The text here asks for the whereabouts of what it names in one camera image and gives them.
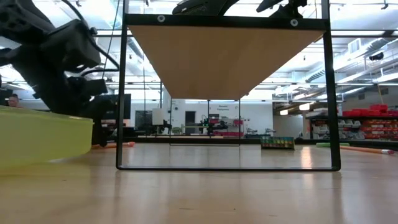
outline wooden floor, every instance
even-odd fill
[[[398,158],[342,151],[341,172],[129,172],[114,150],[0,171],[0,223],[397,223]],[[329,166],[327,149],[137,144],[132,166]]]

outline ceiling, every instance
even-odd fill
[[[105,33],[102,30],[110,30],[113,27],[113,22],[116,16],[115,29],[121,28],[121,2],[123,0],[80,0],[78,3],[81,7],[77,9],[83,14],[85,19],[88,21],[90,26],[96,27],[101,30],[100,33]],[[70,10],[64,3],[59,0],[33,0],[34,4],[52,21],[55,26],[61,26],[71,19],[76,19],[76,15]],[[129,4],[129,13],[146,13],[146,14],[171,14],[172,9],[179,2],[179,0],[149,0],[149,6],[144,4],[144,1],[132,0]],[[267,17],[271,15],[276,7],[268,9],[262,13],[257,13],[256,8],[261,0],[240,0],[237,4],[233,5],[227,12],[226,16],[259,16]],[[308,0],[308,6],[300,8],[300,13],[306,18],[321,18],[322,7],[320,5],[321,0]],[[389,7],[382,10],[381,7],[384,5],[383,0],[330,0],[330,12],[331,12],[331,25],[332,29],[344,29],[344,30],[381,30],[381,29],[396,29],[398,28],[398,0],[387,1]],[[338,58],[340,55],[346,54],[348,51],[348,44],[354,39],[350,38],[333,38],[333,52]],[[370,42],[374,39],[363,39],[363,42]],[[120,59],[120,37],[98,37],[97,43],[100,47],[105,50],[109,49],[109,54],[116,60]],[[138,43],[131,39],[132,44],[138,46],[138,51],[142,52],[139,48]],[[19,44],[0,37],[1,47],[15,48]],[[395,58],[395,45],[391,44],[387,49],[384,46],[384,50],[388,50],[386,58]],[[145,74],[145,82],[159,82],[155,70],[152,68],[148,59],[144,56],[141,58],[137,56],[137,51],[134,51],[131,47],[127,47],[127,78],[126,82],[131,82],[128,88],[131,89],[155,89],[155,85],[146,85],[142,83],[134,84],[132,82],[143,82]],[[358,72],[362,72],[369,66],[376,66],[375,63],[383,62],[368,62],[365,65],[366,60],[363,56],[360,56],[354,60],[350,60],[345,66],[336,69],[336,79],[342,79],[349,77]],[[303,49],[294,58],[289,60],[284,66],[280,67],[278,71],[273,73],[265,82],[302,82],[306,77],[310,77],[317,70],[321,70],[323,66],[323,43],[319,40],[316,43],[310,44],[307,48]],[[113,66],[107,61],[106,68],[112,68]],[[15,73],[10,72],[12,68],[2,68],[0,73],[3,76],[3,81],[20,81],[23,82],[22,77]],[[118,73],[93,73],[90,78],[101,78],[106,77],[108,81],[118,82]],[[374,72],[373,78],[376,78],[377,72]],[[369,74],[358,77],[354,80],[356,82],[365,82],[362,79],[368,79]],[[324,77],[320,77],[313,82],[324,83]],[[110,88],[117,89],[117,85],[111,85]],[[10,89],[18,89],[18,87],[9,86]],[[309,87],[308,90],[305,88],[290,88],[286,90],[285,85],[274,85],[274,86],[258,86],[253,91],[261,90],[279,90],[285,88],[283,93],[288,91],[291,95],[299,95],[305,90],[306,92],[315,91],[313,87]]]

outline shelf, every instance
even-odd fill
[[[238,100],[327,28],[323,19],[297,19],[297,26],[266,17],[128,14],[126,20],[177,99]]]
[[[329,120],[328,116],[311,116],[307,117],[309,120]],[[353,120],[371,120],[371,119],[380,119],[380,120],[395,120],[398,119],[398,116],[338,116],[338,119],[353,119]]]

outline green object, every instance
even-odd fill
[[[91,119],[0,106],[0,169],[82,155],[92,129]]]
[[[294,149],[294,138],[261,136],[261,149]]]
[[[340,146],[349,146],[349,143],[340,143]],[[317,147],[330,147],[330,142],[317,143]]]

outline black metal frame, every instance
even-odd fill
[[[128,14],[129,0],[123,1],[123,24],[121,33],[121,58],[118,101],[118,136],[116,148],[116,168],[120,170],[184,170],[184,171],[338,171],[341,168],[340,145],[338,138],[335,73],[333,70],[333,48],[331,42],[329,0],[321,0],[322,19],[297,19],[298,25],[292,26],[291,19],[275,19],[263,17],[223,17],[223,16],[172,16],[154,14]],[[243,27],[263,29],[298,29],[323,30],[323,48],[326,71],[326,93],[330,123],[331,167],[134,167],[122,165],[123,156],[123,109],[124,83],[126,75],[126,46],[128,25],[152,26],[203,26],[203,27]]]

